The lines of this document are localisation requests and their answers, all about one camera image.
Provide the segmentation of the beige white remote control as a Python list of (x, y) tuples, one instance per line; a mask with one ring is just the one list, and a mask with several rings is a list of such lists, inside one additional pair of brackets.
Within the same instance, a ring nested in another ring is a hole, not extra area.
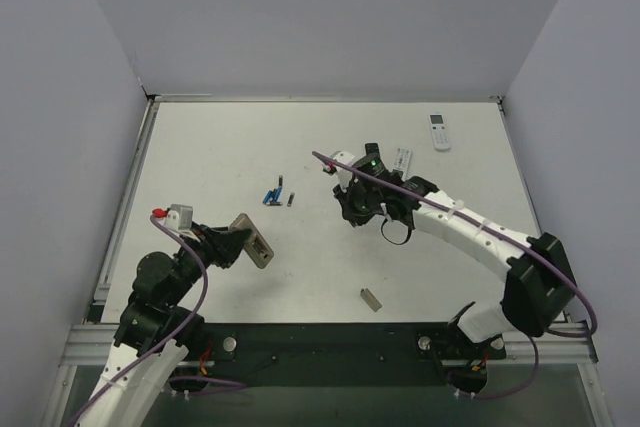
[(244, 251), (259, 269), (265, 269), (274, 258), (274, 251), (246, 213), (239, 214), (230, 224), (231, 230), (248, 231)]

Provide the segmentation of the beige battery cover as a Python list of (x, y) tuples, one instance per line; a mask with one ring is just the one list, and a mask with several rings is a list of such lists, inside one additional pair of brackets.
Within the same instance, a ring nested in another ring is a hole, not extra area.
[(368, 288), (360, 290), (360, 297), (373, 312), (378, 312), (382, 308), (380, 301)]

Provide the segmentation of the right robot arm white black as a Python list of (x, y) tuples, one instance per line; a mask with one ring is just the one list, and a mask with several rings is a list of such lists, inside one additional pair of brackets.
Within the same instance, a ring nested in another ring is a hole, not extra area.
[(333, 195), (351, 226), (363, 226), (376, 216), (399, 222), (409, 233), (429, 234), (457, 248), (503, 282), (497, 304), (472, 301), (451, 321), (473, 344), (508, 331), (540, 337), (576, 295), (564, 246), (549, 233), (535, 237), (499, 225), (422, 177), (402, 178), (377, 154), (351, 164), (333, 158), (323, 170), (337, 176)]

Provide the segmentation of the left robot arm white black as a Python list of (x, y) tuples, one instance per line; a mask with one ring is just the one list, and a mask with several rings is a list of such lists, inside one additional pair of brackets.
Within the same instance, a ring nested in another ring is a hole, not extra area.
[(178, 232), (155, 216), (150, 220), (179, 250), (173, 255), (152, 252), (138, 263), (101, 377), (70, 426), (143, 423), (177, 365), (204, 349), (204, 319), (198, 311), (208, 293), (207, 268), (231, 267), (255, 238), (250, 228), (193, 223)]

